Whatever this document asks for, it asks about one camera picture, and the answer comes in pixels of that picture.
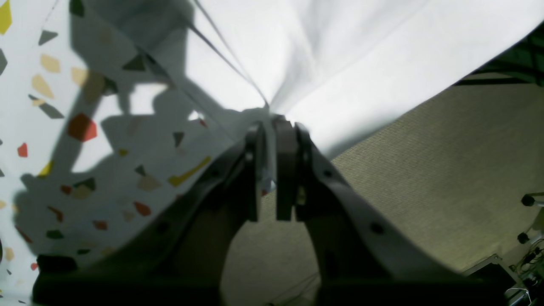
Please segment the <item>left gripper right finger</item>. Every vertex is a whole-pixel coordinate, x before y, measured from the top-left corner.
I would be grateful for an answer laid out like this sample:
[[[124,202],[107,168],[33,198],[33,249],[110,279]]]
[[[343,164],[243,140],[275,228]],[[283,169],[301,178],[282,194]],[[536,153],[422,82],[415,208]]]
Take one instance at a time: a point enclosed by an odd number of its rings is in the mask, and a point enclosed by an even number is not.
[[[359,196],[308,130],[274,122],[277,219],[305,225],[315,252],[317,306],[506,306],[493,280],[468,278],[413,244]]]

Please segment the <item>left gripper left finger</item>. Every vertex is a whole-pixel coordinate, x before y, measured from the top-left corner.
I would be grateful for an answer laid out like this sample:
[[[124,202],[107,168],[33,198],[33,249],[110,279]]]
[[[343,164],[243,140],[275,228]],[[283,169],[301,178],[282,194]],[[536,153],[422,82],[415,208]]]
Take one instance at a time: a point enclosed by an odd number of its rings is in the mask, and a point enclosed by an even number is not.
[[[43,306],[221,306],[230,244],[256,221],[266,132],[254,123],[182,197],[126,246],[88,267],[40,255],[33,302]]]

